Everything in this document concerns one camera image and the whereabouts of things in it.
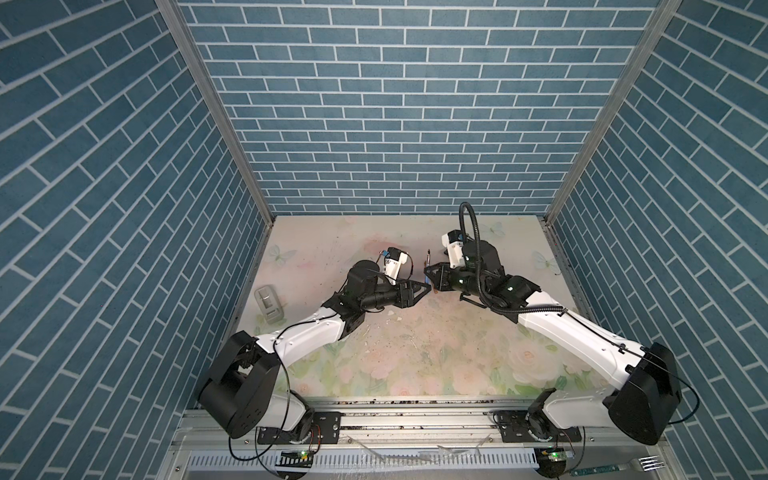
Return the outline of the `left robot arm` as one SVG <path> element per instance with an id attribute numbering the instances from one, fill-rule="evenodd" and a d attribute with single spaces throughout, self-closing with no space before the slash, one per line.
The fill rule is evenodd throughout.
<path id="1" fill-rule="evenodd" d="M 233 334 L 202 380 L 198 403 L 231 439 L 256 428 L 277 429 L 292 441 L 313 428 L 314 408 L 289 388 L 274 392 L 278 375 L 316 350 L 352 334 L 368 313 L 416 305 L 431 286 L 392 279 L 374 261 L 357 262 L 339 291 L 309 317 L 272 333 Z"/>

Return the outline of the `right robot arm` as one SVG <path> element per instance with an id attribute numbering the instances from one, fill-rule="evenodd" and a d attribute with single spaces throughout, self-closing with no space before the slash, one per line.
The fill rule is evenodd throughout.
<path id="1" fill-rule="evenodd" d="M 674 355 L 613 334 L 556 302 L 525 277 L 505 272 L 497 250 L 459 230 L 442 237 L 448 259 L 424 269 L 438 291 L 542 334 L 578 357 L 606 381 L 588 393 L 545 389 L 529 406 L 530 434 L 549 441 L 577 427 L 614 427 L 645 445 L 658 443 L 682 394 Z"/>

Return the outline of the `grey stapler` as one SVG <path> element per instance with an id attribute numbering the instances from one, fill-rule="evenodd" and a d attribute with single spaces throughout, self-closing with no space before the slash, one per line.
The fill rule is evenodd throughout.
<path id="1" fill-rule="evenodd" d="M 283 307 L 272 285 L 257 287 L 254 290 L 254 298 L 266 323 L 274 324 L 283 320 Z"/>

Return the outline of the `metal fork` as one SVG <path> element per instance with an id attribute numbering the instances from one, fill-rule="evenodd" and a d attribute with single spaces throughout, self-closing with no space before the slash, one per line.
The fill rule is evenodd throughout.
<path id="1" fill-rule="evenodd" d="M 601 465 L 596 467 L 586 467 L 573 469 L 570 472 L 572 477 L 583 477 L 589 475 L 599 475 L 607 473 L 616 473 L 622 471 L 633 471 L 648 473 L 660 470 L 666 467 L 666 463 L 658 456 L 646 456 L 630 460 L 620 464 Z"/>

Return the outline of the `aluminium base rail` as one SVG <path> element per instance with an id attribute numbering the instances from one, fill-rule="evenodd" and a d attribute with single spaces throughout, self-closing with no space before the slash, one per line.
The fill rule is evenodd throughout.
<path id="1" fill-rule="evenodd" d="M 648 473 L 608 479 L 681 479 L 669 442 L 637 443 L 615 428 L 577 427 L 539 442 L 525 424 L 526 401 L 502 398 L 318 398 L 317 427 L 303 444 L 272 443 L 272 432 L 232 440 L 203 410 L 188 410 L 161 479 L 575 479 L 573 469 L 658 456 Z"/>

